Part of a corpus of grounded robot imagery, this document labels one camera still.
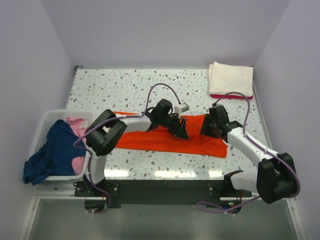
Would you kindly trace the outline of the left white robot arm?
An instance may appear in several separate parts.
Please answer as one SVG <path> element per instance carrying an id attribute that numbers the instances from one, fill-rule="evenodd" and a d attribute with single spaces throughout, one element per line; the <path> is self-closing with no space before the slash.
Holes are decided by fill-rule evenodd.
<path id="1" fill-rule="evenodd" d="M 86 145 L 93 151 L 90 154 L 86 178 L 86 191 L 99 196 L 104 190 L 105 163 L 107 155 L 116 147 L 125 133 L 150 132 L 164 127 L 178 139 L 188 140 L 186 119 L 182 113 L 190 109 L 186 103 L 173 104 L 161 99 L 155 107 L 146 107 L 141 114 L 121 115 L 110 109 L 105 110 L 86 130 Z"/>

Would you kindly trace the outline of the orange t-shirt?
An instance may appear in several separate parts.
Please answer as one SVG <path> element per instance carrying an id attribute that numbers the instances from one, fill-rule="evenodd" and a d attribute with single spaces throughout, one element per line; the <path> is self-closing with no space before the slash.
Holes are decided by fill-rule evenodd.
<path id="1" fill-rule="evenodd" d="M 206 155 L 226 158 L 228 146 L 221 139 L 201 135 L 205 116 L 185 115 L 188 140 L 171 135 L 162 126 L 153 131 L 124 133 L 117 143 L 118 149 L 169 152 L 180 154 Z"/>

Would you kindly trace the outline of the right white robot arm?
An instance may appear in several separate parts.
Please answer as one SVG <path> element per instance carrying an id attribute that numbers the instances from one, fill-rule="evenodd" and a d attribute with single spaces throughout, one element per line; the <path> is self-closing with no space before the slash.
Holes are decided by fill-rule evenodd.
<path id="1" fill-rule="evenodd" d="M 238 149 L 256 167 L 253 174 L 237 170 L 224 175 L 222 189 L 227 196 L 233 197 L 244 190 L 257 193 L 265 203 L 271 204 L 299 193 L 301 185 L 292 156 L 261 144 L 245 132 L 238 121 L 230 121 L 227 110 L 221 104 L 214 103 L 209 108 L 200 133 Z"/>

